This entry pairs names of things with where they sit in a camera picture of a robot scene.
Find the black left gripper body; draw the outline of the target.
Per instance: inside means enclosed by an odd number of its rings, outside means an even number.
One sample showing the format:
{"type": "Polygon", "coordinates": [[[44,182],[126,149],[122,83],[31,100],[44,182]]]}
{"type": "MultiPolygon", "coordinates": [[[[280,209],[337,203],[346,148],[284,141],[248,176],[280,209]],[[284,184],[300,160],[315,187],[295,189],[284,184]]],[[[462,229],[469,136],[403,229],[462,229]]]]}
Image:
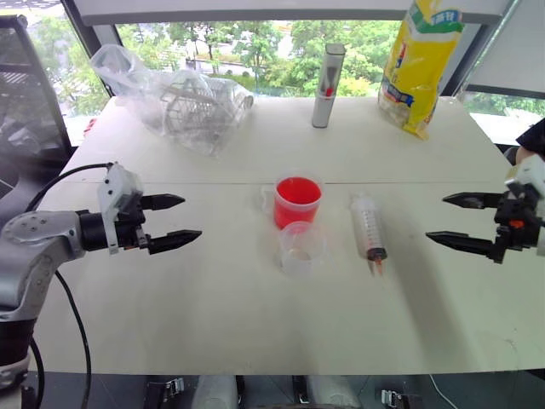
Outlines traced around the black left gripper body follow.
{"type": "Polygon", "coordinates": [[[146,221],[145,210],[152,208],[152,196],[140,193],[122,193],[114,209],[118,212],[114,218],[116,244],[111,244],[111,252],[119,249],[147,249],[150,236],[144,233],[142,225],[146,221]]]}

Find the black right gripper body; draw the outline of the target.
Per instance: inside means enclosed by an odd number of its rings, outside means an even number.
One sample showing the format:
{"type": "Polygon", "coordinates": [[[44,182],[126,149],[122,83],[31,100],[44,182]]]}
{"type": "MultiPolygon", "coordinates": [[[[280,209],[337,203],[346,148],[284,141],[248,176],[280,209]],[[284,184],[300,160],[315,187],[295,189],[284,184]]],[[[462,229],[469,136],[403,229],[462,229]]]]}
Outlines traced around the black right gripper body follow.
{"type": "Polygon", "coordinates": [[[507,250],[535,248],[542,254],[542,196],[530,184],[514,183],[497,204],[494,221],[498,224],[493,259],[503,260],[507,250]]]}

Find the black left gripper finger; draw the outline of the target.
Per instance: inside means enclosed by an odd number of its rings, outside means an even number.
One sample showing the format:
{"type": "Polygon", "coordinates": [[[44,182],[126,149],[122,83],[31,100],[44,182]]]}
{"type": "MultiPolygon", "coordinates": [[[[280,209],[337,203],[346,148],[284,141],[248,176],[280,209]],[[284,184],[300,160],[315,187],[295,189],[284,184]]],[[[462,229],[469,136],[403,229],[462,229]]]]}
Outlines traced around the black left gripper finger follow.
{"type": "Polygon", "coordinates": [[[162,237],[149,237],[147,241],[147,250],[150,255],[172,251],[181,248],[184,245],[192,243],[198,239],[202,231],[198,230],[179,230],[169,232],[162,237]]]}
{"type": "Polygon", "coordinates": [[[171,193],[153,194],[141,197],[143,210],[166,210],[185,202],[185,199],[171,193]]]}

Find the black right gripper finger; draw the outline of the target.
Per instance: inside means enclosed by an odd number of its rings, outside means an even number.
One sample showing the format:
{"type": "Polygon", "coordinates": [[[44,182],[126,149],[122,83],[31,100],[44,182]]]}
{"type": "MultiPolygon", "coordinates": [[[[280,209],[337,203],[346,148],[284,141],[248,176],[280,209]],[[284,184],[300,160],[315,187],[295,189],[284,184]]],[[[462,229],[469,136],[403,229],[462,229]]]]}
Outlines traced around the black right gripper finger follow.
{"type": "Polygon", "coordinates": [[[496,208],[502,196],[502,193],[462,192],[443,197],[442,201],[462,208],[483,210],[496,208]]]}
{"type": "Polygon", "coordinates": [[[491,240],[470,237],[466,233],[437,231],[428,232],[425,235],[435,243],[456,251],[485,256],[494,263],[501,264],[505,256],[505,250],[498,250],[491,240]]]}

